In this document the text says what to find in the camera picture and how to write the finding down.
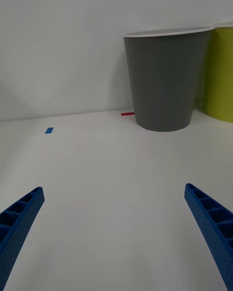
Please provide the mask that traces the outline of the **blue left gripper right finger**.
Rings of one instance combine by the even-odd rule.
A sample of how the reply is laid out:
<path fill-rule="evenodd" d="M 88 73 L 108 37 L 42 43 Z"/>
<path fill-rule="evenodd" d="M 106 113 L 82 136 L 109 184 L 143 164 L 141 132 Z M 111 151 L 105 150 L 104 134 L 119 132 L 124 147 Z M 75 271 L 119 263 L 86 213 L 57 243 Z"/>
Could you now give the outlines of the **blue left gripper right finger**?
<path fill-rule="evenodd" d="M 190 183 L 185 186 L 184 198 L 227 290 L 233 290 L 233 213 Z"/>

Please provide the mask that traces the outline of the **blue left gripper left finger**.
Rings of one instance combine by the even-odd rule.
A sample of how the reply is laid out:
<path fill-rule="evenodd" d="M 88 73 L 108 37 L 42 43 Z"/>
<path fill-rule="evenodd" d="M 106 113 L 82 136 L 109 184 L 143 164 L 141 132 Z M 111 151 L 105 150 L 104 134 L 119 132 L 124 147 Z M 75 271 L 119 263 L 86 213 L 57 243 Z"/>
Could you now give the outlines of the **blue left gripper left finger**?
<path fill-rule="evenodd" d="M 32 224 L 45 201 L 37 187 L 0 214 L 0 287 L 4 287 Z"/>

